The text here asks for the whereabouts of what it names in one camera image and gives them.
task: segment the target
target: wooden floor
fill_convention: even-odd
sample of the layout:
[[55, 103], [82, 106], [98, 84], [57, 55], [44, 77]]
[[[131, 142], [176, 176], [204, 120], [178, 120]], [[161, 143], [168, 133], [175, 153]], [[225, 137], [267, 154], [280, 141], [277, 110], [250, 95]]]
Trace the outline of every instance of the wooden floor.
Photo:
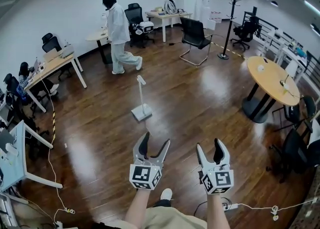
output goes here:
[[[226, 35], [228, 24], [217, 25], [215, 43], [224, 45], [225, 37], [218, 35]], [[188, 49], [181, 43], [181, 28], [168, 28], [166, 37], [163, 43], [158, 31], [155, 44], [150, 42], [145, 49], [127, 47], [143, 57], [139, 73], [125, 65], [125, 74], [112, 75], [112, 67], [104, 66], [99, 52], [94, 52], [80, 60], [87, 89], [73, 70], [72, 77], [60, 83], [59, 95], [53, 100], [56, 140], [50, 160], [57, 182], [63, 184], [60, 196], [66, 207], [75, 210], [74, 215], [58, 213], [56, 219], [64, 226], [90, 228], [93, 221], [123, 218], [136, 193], [129, 183], [132, 149], [146, 130], [151, 133], [150, 152], [157, 152], [166, 139], [171, 139], [163, 177], [150, 196], [149, 206], [159, 199], [163, 189], [171, 188], [173, 207], [193, 215], [198, 204], [206, 200], [204, 186], [199, 184], [196, 144], [200, 143], [213, 157], [214, 138], [227, 146], [234, 170], [234, 187], [223, 196], [251, 207], [283, 208], [303, 201], [313, 171], [292, 173], [287, 182], [279, 184], [279, 177], [265, 170], [272, 156], [268, 146], [281, 146], [286, 132], [273, 132], [279, 117], [274, 122], [271, 113], [263, 124], [253, 123], [243, 114], [242, 99], [254, 85], [243, 58], [230, 54], [229, 60], [221, 60], [217, 53], [222, 49], [212, 45], [208, 60], [196, 68], [179, 59]], [[253, 46], [250, 52], [255, 53]], [[193, 48], [189, 58], [200, 61], [206, 53], [207, 48]], [[152, 117], [141, 123], [131, 114], [140, 102], [138, 74], [146, 81], [144, 98], [153, 110]], [[51, 79], [58, 82], [57, 75]], [[259, 90], [256, 95], [262, 97], [264, 93]], [[47, 110], [36, 114], [36, 122], [43, 130], [52, 129], [50, 104]], [[35, 162], [28, 160], [27, 166], [30, 172], [54, 180], [48, 156]], [[53, 187], [25, 180], [21, 192], [52, 217], [56, 209], [62, 208]], [[202, 205], [196, 216], [206, 219], [206, 208]], [[284, 229], [295, 212], [296, 208], [280, 211], [274, 222], [269, 210], [240, 206], [228, 211], [227, 218], [232, 229]]]

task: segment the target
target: railing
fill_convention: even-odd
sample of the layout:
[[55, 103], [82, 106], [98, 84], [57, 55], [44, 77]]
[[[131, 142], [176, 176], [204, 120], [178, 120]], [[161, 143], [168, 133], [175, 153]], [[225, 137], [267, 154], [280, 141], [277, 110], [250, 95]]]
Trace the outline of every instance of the railing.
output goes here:
[[[244, 12], [242, 26], [244, 26], [245, 21], [249, 21], [250, 17], [254, 16], [251, 12]], [[254, 35], [261, 39], [262, 41], [265, 41], [267, 39], [267, 34], [270, 33], [273, 29], [278, 30], [278, 27], [275, 25], [263, 20], [260, 17], [257, 17], [259, 19], [259, 25], [261, 25], [261, 29], [257, 30]], [[283, 32], [282, 39], [284, 40], [284, 44], [288, 46], [292, 40], [295, 40], [292, 38], [289, 34]], [[271, 41], [271, 46], [278, 51], [280, 48], [280, 45], [276, 43], [275, 41]], [[311, 53], [308, 52], [308, 60], [309, 64], [307, 65], [304, 73], [306, 76], [308, 76], [308, 79], [310, 82], [314, 85], [311, 87], [315, 90], [315, 92], [320, 96], [320, 62], [318, 59], [316, 59]]]

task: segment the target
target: white wall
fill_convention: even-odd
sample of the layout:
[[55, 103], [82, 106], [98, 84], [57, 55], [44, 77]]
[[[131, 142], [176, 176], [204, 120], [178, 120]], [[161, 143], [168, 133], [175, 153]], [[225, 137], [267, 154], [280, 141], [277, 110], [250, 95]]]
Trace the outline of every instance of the white wall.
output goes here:
[[[124, 9], [139, 3], [143, 11], [163, 6], [165, 0], [117, 0]], [[82, 55], [97, 47], [85, 38], [105, 22], [102, 0], [20, 0], [0, 19], [0, 87], [7, 73], [17, 76], [21, 62], [33, 65], [42, 58], [42, 36], [57, 35], [60, 45], [67, 40]]]
[[[235, 21], [242, 24], [244, 12], [252, 12], [257, 7], [257, 16], [281, 28], [291, 37], [298, 40], [316, 58], [320, 56], [320, 38], [312, 31], [310, 24], [316, 16], [301, 0], [274, 0], [279, 7], [270, 4], [273, 0], [241, 0], [234, 11]], [[232, 6], [230, 0], [210, 0], [212, 11], [221, 12], [222, 18], [230, 16]], [[197, 10], [201, 7], [201, 0], [197, 0]]]

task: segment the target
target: white shoe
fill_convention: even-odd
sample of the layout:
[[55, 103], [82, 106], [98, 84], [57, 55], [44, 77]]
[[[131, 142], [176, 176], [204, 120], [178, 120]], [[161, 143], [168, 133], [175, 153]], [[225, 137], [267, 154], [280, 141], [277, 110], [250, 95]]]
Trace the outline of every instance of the white shoe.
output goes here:
[[59, 87], [59, 84], [54, 84], [54, 85], [52, 86], [52, 89], [50, 89], [50, 93], [55, 92], [58, 87]]
[[139, 63], [138, 63], [138, 65], [136, 66], [136, 70], [139, 71], [139, 70], [141, 69], [141, 67], [142, 67], [142, 57], [139, 56]]
[[124, 73], [125, 73], [125, 69], [123, 69], [122, 72], [114, 72], [114, 71], [112, 71], [112, 74], [113, 74], [113, 75], [122, 75], [122, 74], [124, 74]]
[[164, 189], [161, 193], [160, 200], [171, 200], [172, 198], [172, 190], [170, 188]]
[[54, 92], [51, 92], [50, 97], [55, 96], [57, 93], [58, 93], [58, 91], [57, 91], [57, 90], [55, 90]]

